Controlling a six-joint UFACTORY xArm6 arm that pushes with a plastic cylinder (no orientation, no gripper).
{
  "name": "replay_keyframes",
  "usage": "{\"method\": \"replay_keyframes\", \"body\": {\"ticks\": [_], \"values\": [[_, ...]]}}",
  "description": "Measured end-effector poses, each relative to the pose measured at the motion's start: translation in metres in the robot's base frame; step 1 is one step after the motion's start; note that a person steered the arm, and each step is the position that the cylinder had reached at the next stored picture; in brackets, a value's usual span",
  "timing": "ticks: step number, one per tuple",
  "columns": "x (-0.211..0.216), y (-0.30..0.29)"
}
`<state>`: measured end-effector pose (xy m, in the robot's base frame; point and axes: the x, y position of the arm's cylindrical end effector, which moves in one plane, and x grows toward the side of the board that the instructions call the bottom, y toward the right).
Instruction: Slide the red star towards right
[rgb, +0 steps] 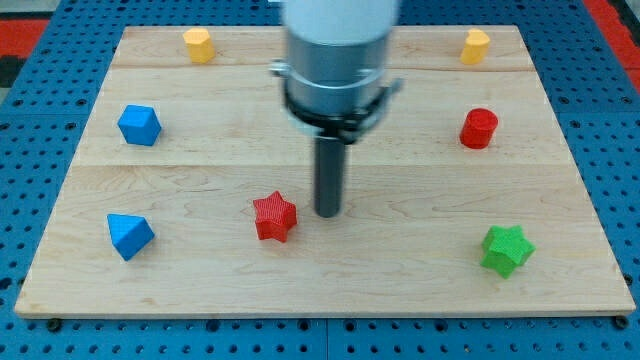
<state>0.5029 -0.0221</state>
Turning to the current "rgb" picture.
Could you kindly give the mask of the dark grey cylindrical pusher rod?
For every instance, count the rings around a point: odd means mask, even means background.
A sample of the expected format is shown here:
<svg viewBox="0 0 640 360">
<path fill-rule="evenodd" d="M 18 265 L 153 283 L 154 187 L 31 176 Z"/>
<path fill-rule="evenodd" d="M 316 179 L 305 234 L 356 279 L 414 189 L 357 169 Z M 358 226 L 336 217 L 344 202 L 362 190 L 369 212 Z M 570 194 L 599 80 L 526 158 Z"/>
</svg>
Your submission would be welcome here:
<svg viewBox="0 0 640 360">
<path fill-rule="evenodd" d="M 314 210 L 323 218 L 336 216 L 342 204 L 346 145 L 336 138 L 314 140 Z"/>
</svg>

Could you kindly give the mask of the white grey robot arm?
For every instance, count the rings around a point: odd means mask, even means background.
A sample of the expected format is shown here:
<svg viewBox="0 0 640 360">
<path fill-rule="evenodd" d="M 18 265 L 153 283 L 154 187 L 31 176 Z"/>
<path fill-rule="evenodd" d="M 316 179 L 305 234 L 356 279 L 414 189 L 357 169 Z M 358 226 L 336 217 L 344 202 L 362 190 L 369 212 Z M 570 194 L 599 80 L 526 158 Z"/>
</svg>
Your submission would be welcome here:
<svg viewBox="0 0 640 360">
<path fill-rule="evenodd" d="M 399 0 L 286 0 L 286 54 L 270 71 L 282 80 L 290 120 L 314 140 L 313 203 L 331 218 L 342 205 L 348 146 L 386 114 L 402 82 L 384 85 Z"/>
</svg>

